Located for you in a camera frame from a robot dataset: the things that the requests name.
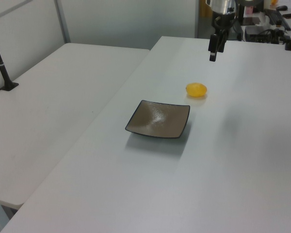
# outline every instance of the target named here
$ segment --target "desk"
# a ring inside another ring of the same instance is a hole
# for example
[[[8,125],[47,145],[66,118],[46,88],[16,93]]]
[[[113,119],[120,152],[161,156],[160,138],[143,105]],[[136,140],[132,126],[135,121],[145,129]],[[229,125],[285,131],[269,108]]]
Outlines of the desk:
[[[0,204],[28,199],[147,54],[66,44],[0,91]]]
[[[162,37],[2,233],[291,233],[291,52],[208,44]],[[140,100],[189,104],[181,138],[125,131]]]

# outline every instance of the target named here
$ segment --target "metal cylinder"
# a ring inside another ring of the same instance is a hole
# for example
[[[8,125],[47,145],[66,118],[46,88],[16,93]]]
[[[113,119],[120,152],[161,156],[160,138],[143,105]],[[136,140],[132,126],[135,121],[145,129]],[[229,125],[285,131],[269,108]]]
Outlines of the metal cylinder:
[[[236,11],[234,0],[206,0],[206,4],[211,7],[212,11],[223,15],[230,15]]]

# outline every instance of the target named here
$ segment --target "orange fruit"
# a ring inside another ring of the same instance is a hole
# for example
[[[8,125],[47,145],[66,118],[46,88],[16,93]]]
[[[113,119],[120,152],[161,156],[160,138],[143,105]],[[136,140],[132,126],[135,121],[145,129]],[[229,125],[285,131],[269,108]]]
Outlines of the orange fruit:
[[[189,83],[186,85],[186,92],[192,97],[201,97],[207,92],[206,86],[201,83]]]

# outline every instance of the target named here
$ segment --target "equipment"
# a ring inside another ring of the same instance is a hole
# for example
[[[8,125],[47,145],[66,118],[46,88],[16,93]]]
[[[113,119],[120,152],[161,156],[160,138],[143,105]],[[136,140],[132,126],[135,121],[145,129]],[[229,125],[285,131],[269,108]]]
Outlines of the equipment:
[[[286,20],[279,11],[264,9],[264,13],[270,18],[270,24],[276,25],[277,22],[281,20],[281,25],[284,26],[287,31],[291,31],[290,26],[287,24]]]
[[[4,87],[2,87],[1,90],[10,91],[10,90],[14,89],[16,86],[18,86],[18,83],[14,83],[11,81],[11,79],[8,75],[8,72],[6,71],[4,62],[1,58],[1,55],[0,55],[0,72],[1,72],[2,77],[4,79]]]
[[[262,1],[242,0],[242,4],[253,6]],[[215,62],[217,52],[224,51],[229,31],[237,20],[239,3],[238,0],[206,0],[206,4],[213,10],[211,25],[215,28],[215,33],[210,36],[208,51],[210,51],[210,61]]]

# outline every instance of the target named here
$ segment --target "white wall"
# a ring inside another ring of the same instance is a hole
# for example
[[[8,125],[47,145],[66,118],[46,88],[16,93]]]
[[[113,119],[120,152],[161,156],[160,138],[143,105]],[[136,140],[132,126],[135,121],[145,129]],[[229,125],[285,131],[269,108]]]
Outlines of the white wall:
[[[33,0],[0,17],[0,53],[12,80],[63,44],[54,0]]]
[[[58,0],[73,43],[151,49],[165,36],[194,37],[197,0]]]

